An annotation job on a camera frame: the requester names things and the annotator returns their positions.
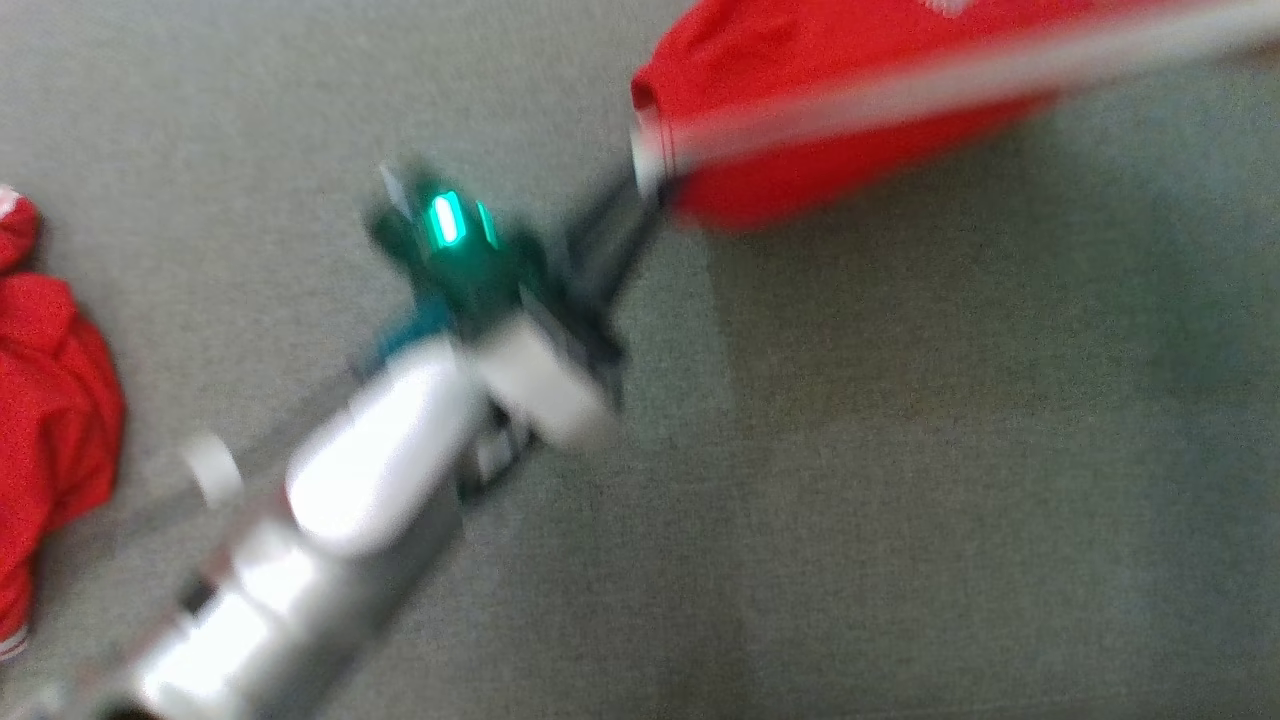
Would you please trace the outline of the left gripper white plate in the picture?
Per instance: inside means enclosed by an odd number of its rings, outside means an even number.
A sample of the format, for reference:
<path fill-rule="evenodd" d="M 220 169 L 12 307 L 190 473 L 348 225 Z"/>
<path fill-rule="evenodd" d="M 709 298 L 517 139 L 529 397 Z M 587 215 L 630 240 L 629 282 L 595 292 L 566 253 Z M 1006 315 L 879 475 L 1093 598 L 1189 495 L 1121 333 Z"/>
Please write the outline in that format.
<path fill-rule="evenodd" d="M 420 161 L 381 165 L 371 241 L 413 293 L 443 304 L 494 405 L 545 445 L 598 451 L 620 434 L 622 350 L 608 311 L 648 251 L 666 197 L 618 176 L 564 228 L 567 261 Z"/>

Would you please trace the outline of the red mesh shorts white stripe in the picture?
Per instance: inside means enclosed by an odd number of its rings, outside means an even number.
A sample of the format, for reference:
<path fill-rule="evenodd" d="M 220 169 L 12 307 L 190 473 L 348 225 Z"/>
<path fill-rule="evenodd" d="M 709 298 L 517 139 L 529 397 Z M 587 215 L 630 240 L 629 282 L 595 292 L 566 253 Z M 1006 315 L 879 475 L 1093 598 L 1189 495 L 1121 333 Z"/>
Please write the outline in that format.
<path fill-rule="evenodd" d="M 1280 45 L 1280 0 L 698 0 L 631 82 L 639 190 L 744 231 L 1069 94 Z"/>

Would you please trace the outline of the red shirt white trim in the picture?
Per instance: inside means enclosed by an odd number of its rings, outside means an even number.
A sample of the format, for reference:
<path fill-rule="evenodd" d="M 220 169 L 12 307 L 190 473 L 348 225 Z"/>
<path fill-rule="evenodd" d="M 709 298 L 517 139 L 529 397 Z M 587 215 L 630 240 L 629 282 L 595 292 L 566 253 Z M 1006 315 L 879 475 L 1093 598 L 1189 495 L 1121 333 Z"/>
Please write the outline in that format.
<path fill-rule="evenodd" d="M 0 664 L 29 641 L 47 536 L 104 505 L 125 400 L 108 345 L 63 279 L 26 266 L 41 215 L 0 184 Z"/>

